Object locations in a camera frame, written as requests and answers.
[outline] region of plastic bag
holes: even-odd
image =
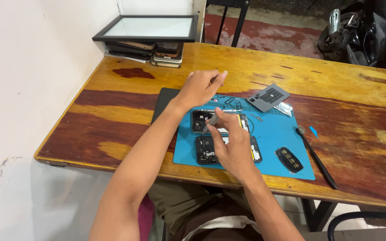
[[[293,107],[291,107],[283,102],[277,104],[274,108],[277,109],[278,111],[290,116],[290,117],[292,116],[291,111],[292,111]]]

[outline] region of wrist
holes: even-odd
[[[180,112],[187,113],[193,107],[190,107],[185,100],[183,100],[179,95],[175,96],[168,105],[172,105],[176,110]]]
[[[244,178],[240,178],[239,182],[245,189],[251,189],[253,187],[257,187],[259,183],[265,183],[263,180],[262,174],[259,169],[254,166],[254,169],[248,173],[248,175],[244,175]]]
[[[186,107],[182,101],[175,97],[168,103],[168,106],[165,108],[165,110],[169,110],[172,114],[184,117],[185,114],[190,111],[190,108]]]

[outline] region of motorcycle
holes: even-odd
[[[386,69],[386,0],[360,0],[334,9],[318,49],[330,60]]]

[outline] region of picture frame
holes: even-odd
[[[197,15],[119,15],[92,40],[195,42],[197,21]]]

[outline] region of wooden table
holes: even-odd
[[[240,48],[186,43],[180,69],[105,57],[35,159],[113,172],[149,127],[160,89],[180,89],[188,73],[197,69],[228,70],[219,93],[229,96],[249,97],[276,83],[291,93],[285,102],[293,106],[297,123],[318,131],[319,139],[312,133],[306,138],[338,190],[328,186],[310,159],[315,181],[263,175],[273,193],[329,201],[322,203],[386,206],[386,69]],[[174,164],[175,139],[160,177],[240,186],[225,170]]]

